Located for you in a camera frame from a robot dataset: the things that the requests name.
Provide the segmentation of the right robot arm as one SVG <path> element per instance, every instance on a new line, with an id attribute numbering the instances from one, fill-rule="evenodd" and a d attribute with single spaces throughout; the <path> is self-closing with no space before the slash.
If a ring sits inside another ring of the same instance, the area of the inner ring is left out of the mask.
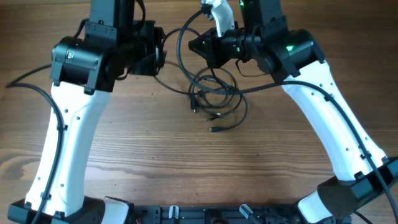
<path id="1" fill-rule="evenodd" d="M 231 59 L 255 60 L 312 125 L 334 175 L 298 201 L 302 221 L 343 220 L 381 194 L 396 211 L 389 189 L 397 182 L 397 159 L 388 158 L 360 125 L 311 33 L 289 30 L 279 1 L 241 1 L 239 6 L 243 27 L 238 27 L 227 1 L 202 1 L 200 13 L 216 25 L 188 46 L 210 68 Z"/>

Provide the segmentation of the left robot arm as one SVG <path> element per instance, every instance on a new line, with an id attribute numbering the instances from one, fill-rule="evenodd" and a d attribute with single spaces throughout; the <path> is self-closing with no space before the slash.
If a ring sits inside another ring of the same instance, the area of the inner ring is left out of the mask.
<path id="1" fill-rule="evenodd" d="M 88 156 L 114 84 L 129 74 L 156 76 L 165 62 L 164 31 L 134 18 L 142 1 L 92 1 L 90 16 L 52 50 L 49 127 L 33 184 L 9 206 L 16 223 L 138 223 L 134 204 L 87 197 Z"/>

